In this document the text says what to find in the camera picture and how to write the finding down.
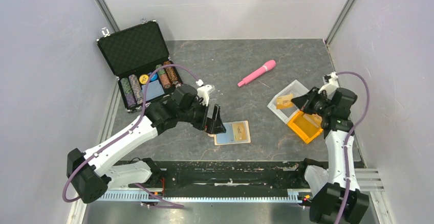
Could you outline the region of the gold VIP card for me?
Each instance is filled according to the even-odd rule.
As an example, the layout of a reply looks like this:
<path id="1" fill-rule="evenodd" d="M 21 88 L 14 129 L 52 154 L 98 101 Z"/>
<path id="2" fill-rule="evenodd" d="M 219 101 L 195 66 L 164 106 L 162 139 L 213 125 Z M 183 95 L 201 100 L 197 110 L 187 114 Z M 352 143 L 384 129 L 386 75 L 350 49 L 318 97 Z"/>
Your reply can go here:
<path id="1" fill-rule="evenodd" d="M 276 98 L 276 109 L 281 110 L 281 109 L 287 109 L 287 108 L 291 108 L 294 106 L 292 99 L 293 99 L 294 94 L 289 93 L 287 95 L 283 95 L 283 96 L 279 96 Z"/>

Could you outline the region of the beige card holder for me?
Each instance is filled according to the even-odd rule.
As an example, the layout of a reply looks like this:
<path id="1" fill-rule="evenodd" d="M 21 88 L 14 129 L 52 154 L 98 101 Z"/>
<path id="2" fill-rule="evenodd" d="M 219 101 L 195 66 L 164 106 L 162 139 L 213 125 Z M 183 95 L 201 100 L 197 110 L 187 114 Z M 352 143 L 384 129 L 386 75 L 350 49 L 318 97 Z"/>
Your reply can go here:
<path id="1" fill-rule="evenodd" d="M 251 137 L 250 137 L 250 129 L 249 129 L 249 123 L 247 120 L 245 120 L 248 125 L 248 132 L 249 132 L 249 141 L 248 142 L 241 142 L 237 143 L 234 141 L 233 137 L 233 129 L 232 129 L 232 123 L 234 122 L 227 122 L 224 123 L 227 131 L 226 133 L 217 134 L 217 135 L 208 135 L 209 137 L 212 137 L 214 139 L 214 145 L 215 146 L 222 146 L 222 145 L 235 145 L 235 144 L 248 144 L 251 143 Z"/>

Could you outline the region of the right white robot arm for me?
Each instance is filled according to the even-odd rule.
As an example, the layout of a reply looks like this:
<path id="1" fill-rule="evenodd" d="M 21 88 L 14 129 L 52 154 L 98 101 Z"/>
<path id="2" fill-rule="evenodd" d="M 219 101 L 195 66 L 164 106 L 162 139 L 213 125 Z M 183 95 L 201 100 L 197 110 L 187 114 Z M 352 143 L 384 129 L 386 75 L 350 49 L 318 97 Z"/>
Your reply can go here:
<path id="1" fill-rule="evenodd" d="M 301 112 L 321 117 L 328 150 L 327 169 L 307 160 L 295 174 L 296 182 L 310 186 L 314 195 L 309 210 L 313 223 L 360 223 L 369 207 L 369 196 L 361 192 L 355 176 L 352 155 L 355 127 L 350 108 L 356 101 L 353 91 L 341 87 L 331 99 L 317 87 L 292 99 Z"/>

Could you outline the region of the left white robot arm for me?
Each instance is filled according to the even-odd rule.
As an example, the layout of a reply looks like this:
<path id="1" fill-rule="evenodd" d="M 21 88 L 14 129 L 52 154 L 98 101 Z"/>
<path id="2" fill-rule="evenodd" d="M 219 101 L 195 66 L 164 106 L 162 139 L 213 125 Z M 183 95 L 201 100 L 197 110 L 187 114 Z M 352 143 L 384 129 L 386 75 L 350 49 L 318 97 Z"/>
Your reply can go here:
<path id="1" fill-rule="evenodd" d="M 152 160 L 125 165 L 117 165 L 117 162 L 179 122 L 189 123 L 210 135 L 225 133 L 219 105 L 214 106 L 212 117 L 207 116 L 213 90 L 210 84 L 198 88 L 182 84 L 170 95 L 145 107 L 143 114 L 103 143 L 84 152 L 77 148 L 71 150 L 67 155 L 68 180 L 62 192 L 63 200 L 89 204 L 111 188 L 141 183 L 156 186 L 161 173 Z"/>

